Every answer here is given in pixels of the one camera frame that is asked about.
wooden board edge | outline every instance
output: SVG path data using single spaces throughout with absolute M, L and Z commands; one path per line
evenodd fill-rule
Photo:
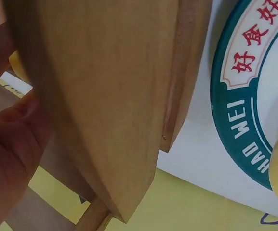
M 179 0 L 171 84 L 160 144 L 165 152 L 172 147 L 188 113 L 211 9 L 212 0 Z

printed logo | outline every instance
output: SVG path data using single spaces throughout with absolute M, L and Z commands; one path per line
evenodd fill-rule
M 258 117 L 257 90 L 278 37 L 278 0 L 244 0 L 230 16 L 212 68 L 211 102 L 219 136 L 237 165 L 271 189 L 272 147 Z

curved wooden edge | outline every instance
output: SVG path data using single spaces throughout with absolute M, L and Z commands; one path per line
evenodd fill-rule
M 96 198 L 87 208 L 76 225 L 76 231 L 103 231 L 109 224 L 113 215 L 105 204 Z
M 212 0 L 179 0 L 171 82 L 160 149 L 168 152 L 188 113 L 204 48 Z

wood grain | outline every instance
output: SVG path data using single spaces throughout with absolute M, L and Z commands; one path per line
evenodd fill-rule
M 5 0 L 25 69 L 68 153 L 128 221 L 159 152 L 176 0 Z
M 0 111 L 14 105 L 18 100 L 17 96 L 0 85 Z M 89 202 L 94 200 L 95 193 L 75 168 L 55 135 L 45 150 L 40 166 L 81 197 Z
M 161 150 L 168 152 L 188 113 L 205 43 L 212 0 L 179 0 Z
M 103 231 L 112 219 L 105 204 L 96 198 L 76 225 L 76 231 Z
M 10 212 L 6 223 L 14 231 L 73 231 L 75 225 L 30 188 Z

hand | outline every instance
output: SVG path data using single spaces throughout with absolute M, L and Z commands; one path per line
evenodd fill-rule
M 0 76 L 15 51 L 6 24 L 0 26 Z M 0 224 L 23 196 L 51 135 L 51 125 L 33 93 L 0 112 Z

